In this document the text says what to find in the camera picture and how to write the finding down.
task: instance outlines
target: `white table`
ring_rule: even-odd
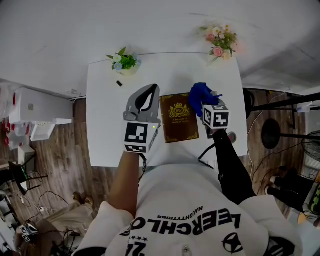
[[[205,82],[230,109],[230,128],[237,141],[233,144],[238,156],[247,154],[247,120],[243,87],[237,60],[218,59],[208,66],[207,55],[199,53],[164,53],[141,56],[142,65],[136,75],[123,76],[111,69],[108,60],[89,65],[86,123],[88,147],[92,166],[117,167],[123,152],[122,121],[129,97],[141,87],[158,84],[160,96],[188,93],[194,83]],[[165,143],[164,130],[148,154],[148,166],[194,163],[202,152],[214,143],[207,139],[205,127],[198,118],[199,139]],[[204,161],[217,159],[212,149]]]

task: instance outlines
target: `white t-shirt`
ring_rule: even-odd
[[[273,196],[236,205],[222,194],[214,170],[179,164],[144,175],[135,219],[103,202],[75,255],[285,256],[290,251],[301,255],[302,242]]]

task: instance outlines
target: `brown book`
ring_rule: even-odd
[[[189,104],[189,93],[160,97],[166,143],[199,139],[197,116]]]

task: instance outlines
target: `brown shoe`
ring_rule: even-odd
[[[85,198],[85,203],[91,205],[92,209],[95,209],[95,202],[91,196]]]
[[[82,204],[82,198],[81,195],[78,192],[74,192],[72,194],[72,199]]]

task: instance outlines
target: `circular star emblem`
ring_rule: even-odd
[[[224,249],[231,254],[235,254],[243,250],[237,233],[228,234],[222,243]]]

